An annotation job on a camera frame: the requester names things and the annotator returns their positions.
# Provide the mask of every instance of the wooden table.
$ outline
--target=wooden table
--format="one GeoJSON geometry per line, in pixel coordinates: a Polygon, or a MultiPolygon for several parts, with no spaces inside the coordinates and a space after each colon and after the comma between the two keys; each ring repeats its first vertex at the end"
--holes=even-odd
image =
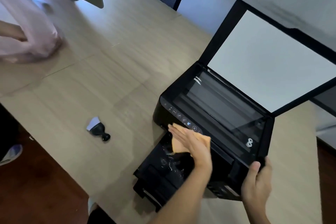
{"type": "MultiPolygon", "coordinates": [[[[163,130],[159,95],[202,54],[211,36],[159,0],[39,3],[66,43],[35,64],[0,63],[0,102],[118,223],[145,223],[154,207],[132,175],[163,130]],[[85,127],[99,116],[112,139],[85,127]]],[[[0,19],[13,22],[4,9],[0,19]]],[[[267,213],[276,223],[321,223],[314,112],[304,103],[275,121],[267,213]]],[[[200,223],[248,223],[241,202],[205,198],[200,223]]]]}

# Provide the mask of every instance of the reddish brown wooden floor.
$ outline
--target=reddish brown wooden floor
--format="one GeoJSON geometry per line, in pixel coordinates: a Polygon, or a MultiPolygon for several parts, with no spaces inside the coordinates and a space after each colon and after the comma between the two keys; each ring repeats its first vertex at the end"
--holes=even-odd
{"type": "Polygon", "coordinates": [[[87,194],[27,132],[21,156],[0,167],[1,224],[84,224],[87,194]]]}
{"type": "Polygon", "coordinates": [[[336,223],[336,150],[318,142],[318,168],[323,224],[336,223]]]}

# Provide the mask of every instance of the open scanner lid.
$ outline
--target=open scanner lid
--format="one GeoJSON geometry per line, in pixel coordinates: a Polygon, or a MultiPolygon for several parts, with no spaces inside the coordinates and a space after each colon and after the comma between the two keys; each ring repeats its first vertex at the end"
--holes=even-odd
{"type": "Polygon", "coordinates": [[[199,62],[278,116],[336,85],[336,53],[237,0],[199,62]]]}

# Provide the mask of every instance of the black printer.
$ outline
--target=black printer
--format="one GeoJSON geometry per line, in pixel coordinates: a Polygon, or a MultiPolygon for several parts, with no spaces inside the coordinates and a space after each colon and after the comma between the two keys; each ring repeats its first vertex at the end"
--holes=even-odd
{"type": "MultiPolygon", "coordinates": [[[[211,137],[208,189],[241,200],[249,165],[263,164],[275,117],[336,85],[335,52],[237,0],[198,61],[160,96],[153,114],[211,137]]],[[[134,190],[158,211],[192,171],[167,132],[134,172],[134,190]]]]}

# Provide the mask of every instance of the orange cleaning cloth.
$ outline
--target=orange cleaning cloth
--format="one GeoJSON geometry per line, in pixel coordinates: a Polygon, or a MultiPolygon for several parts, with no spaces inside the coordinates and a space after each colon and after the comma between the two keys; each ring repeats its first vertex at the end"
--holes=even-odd
{"type": "MultiPolygon", "coordinates": [[[[183,133],[185,135],[185,132],[184,132],[184,127],[178,125],[178,124],[175,124],[173,123],[173,127],[178,129],[181,133],[183,133]]],[[[197,140],[201,141],[210,151],[210,141],[211,141],[211,137],[209,136],[204,136],[200,133],[197,133],[195,131],[193,131],[195,137],[197,140]]],[[[180,152],[189,152],[189,150],[187,148],[185,148],[183,146],[183,144],[177,140],[174,136],[173,136],[173,139],[171,140],[171,145],[173,147],[173,152],[174,153],[180,153],[180,152]]]]}

